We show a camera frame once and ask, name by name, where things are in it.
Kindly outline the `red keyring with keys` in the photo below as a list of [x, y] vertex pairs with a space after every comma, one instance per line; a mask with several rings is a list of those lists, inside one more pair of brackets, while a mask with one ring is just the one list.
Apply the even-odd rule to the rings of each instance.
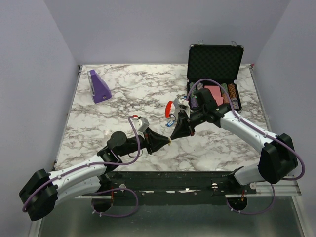
[[174, 101], [169, 101], [167, 103], [167, 105], [165, 106], [165, 117], [167, 119], [170, 119], [172, 121], [176, 121], [177, 120], [177, 117], [176, 117], [176, 114], [175, 114], [175, 106], [174, 106]]

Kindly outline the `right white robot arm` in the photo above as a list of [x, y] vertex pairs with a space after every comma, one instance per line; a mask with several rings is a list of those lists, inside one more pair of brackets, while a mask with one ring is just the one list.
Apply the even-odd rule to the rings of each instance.
[[194, 95], [198, 108], [193, 111], [187, 99], [176, 98], [173, 102], [177, 123], [172, 140], [193, 136], [196, 126], [208, 122], [233, 133], [260, 154], [258, 164], [240, 167], [231, 174], [227, 181], [230, 192], [237, 194], [253, 182], [276, 184], [298, 166], [289, 135], [276, 135], [256, 126], [240, 117], [228, 103], [217, 105], [208, 89], [200, 89]]

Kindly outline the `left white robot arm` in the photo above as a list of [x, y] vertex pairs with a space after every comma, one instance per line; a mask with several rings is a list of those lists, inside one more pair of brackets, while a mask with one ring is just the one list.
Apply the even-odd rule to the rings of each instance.
[[22, 211], [28, 213], [31, 221], [37, 221], [54, 209], [61, 195], [69, 188], [123, 166], [121, 156], [137, 152], [139, 157], [142, 149], [153, 153], [170, 142], [170, 138], [150, 129], [144, 135], [132, 138], [128, 138], [122, 131], [116, 131], [107, 141], [106, 147], [87, 161], [59, 171], [36, 171], [19, 192], [23, 203]]

